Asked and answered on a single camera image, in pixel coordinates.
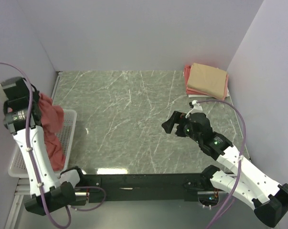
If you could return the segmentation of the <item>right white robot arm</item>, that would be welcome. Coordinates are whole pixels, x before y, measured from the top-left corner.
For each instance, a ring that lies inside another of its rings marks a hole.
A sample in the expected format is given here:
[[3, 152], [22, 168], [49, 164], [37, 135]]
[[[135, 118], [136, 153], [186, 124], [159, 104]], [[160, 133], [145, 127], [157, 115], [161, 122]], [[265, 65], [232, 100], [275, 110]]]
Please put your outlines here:
[[176, 136], [189, 137], [216, 162], [225, 166], [235, 178], [215, 166], [209, 166], [201, 178], [205, 190], [220, 189], [247, 204], [256, 217], [274, 228], [288, 211], [288, 184], [280, 184], [265, 175], [224, 135], [213, 131], [204, 113], [186, 114], [178, 111], [164, 122], [162, 128], [170, 134], [177, 127]]

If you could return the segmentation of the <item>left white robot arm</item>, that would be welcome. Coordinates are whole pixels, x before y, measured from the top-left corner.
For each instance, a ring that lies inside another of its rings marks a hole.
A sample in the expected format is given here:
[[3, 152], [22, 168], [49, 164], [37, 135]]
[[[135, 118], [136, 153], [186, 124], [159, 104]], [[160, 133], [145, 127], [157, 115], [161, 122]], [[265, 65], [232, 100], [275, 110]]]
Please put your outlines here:
[[16, 141], [30, 180], [31, 198], [25, 202], [28, 212], [44, 216], [76, 202], [75, 192], [86, 187], [80, 168], [74, 167], [59, 177], [52, 169], [44, 144], [39, 93], [27, 87], [22, 77], [1, 82], [4, 102], [4, 126]]

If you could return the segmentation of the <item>red t shirt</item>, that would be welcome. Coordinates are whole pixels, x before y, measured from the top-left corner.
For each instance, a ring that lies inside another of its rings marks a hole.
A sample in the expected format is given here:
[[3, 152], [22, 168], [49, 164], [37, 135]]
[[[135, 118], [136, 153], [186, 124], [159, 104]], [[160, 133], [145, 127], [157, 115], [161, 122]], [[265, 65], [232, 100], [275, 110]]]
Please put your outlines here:
[[65, 155], [59, 138], [56, 136], [64, 125], [64, 111], [60, 106], [53, 105], [53, 100], [39, 93], [38, 106], [41, 110], [41, 122], [44, 131], [44, 144], [52, 166], [56, 171], [63, 170]]

